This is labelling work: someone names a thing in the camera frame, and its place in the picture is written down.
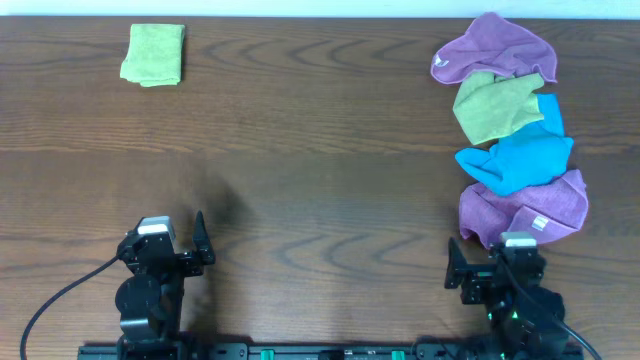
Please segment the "light green cloth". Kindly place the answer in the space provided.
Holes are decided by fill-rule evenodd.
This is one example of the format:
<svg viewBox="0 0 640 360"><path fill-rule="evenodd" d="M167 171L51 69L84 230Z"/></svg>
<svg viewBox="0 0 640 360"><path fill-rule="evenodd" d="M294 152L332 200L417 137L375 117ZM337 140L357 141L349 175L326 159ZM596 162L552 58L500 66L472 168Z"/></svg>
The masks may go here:
<svg viewBox="0 0 640 360"><path fill-rule="evenodd" d="M132 24L120 77L141 87L179 84L184 33L184 25Z"/></svg>

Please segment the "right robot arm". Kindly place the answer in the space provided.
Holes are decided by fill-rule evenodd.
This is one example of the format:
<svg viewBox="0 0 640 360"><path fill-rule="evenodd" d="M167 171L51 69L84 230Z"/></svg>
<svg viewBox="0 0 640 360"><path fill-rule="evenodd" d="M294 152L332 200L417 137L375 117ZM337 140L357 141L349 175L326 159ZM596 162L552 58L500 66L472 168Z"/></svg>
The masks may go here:
<svg viewBox="0 0 640 360"><path fill-rule="evenodd" d="M455 239L448 242L447 289L464 305L482 305L490 333L462 344L457 359L559 359L569 334L562 296L540 285L546 260L527 232L504 232L490 246L492 264L470 264Z"/></svg>

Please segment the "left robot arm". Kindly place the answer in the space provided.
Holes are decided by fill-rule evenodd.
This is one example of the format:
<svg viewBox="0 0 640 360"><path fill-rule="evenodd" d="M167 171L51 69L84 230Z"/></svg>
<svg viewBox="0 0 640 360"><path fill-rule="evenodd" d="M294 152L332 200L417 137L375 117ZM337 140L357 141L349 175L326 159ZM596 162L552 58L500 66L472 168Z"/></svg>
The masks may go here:
<svg viewBox="0 0 640 360"><path fill-rule="evenodd" d="M207 357L194 337L180 330L185 280L215 263L203 214L195 217L193 250L175 252L174 240L168 216L143 217L117 247L117 258L132 272L115 296L123 332L118 359Z"/></svg>

